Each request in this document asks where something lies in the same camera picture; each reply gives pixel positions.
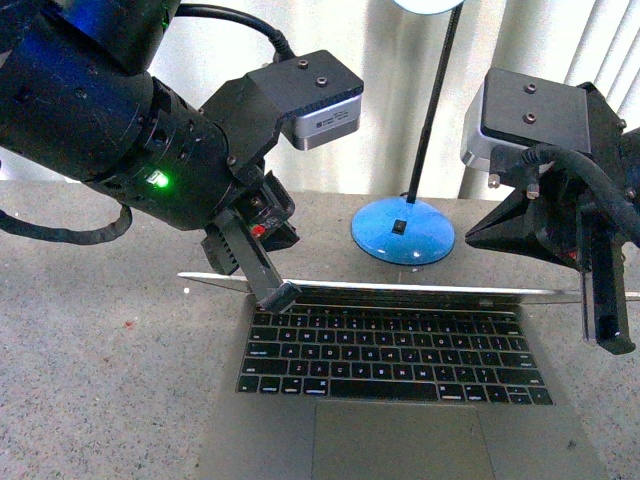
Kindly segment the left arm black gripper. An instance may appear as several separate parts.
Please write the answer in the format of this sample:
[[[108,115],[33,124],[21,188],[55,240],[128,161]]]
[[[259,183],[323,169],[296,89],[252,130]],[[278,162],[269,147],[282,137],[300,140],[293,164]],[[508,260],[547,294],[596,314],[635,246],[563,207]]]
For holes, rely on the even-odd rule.
[[[254,70],[225,82],[202,105],[224,133],[224,165],[234,178],[216,208],[221,215],[206,227],[203,249],[216,273],[230,275],[240,267],[257,304],[272,313],[288,310],[301,293],[280,277],[266,253],[292,247],[299,236],[289,223],[293,200],[264,172],[264,156],[300,109],[299,79],[290,69]]]

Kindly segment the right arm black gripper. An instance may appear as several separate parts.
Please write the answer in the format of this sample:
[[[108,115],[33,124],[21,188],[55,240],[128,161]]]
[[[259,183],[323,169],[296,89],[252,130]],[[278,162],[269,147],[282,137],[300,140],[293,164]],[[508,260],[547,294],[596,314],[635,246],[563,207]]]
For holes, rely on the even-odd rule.
[[[494,148],[488,183],[513,191],[465,240],[580,271],[584,339],[624,355],[636,349],[622,244],[639,241],[639,131],[626,128],[593,84],[575,87],[587,93],[591,152]]]

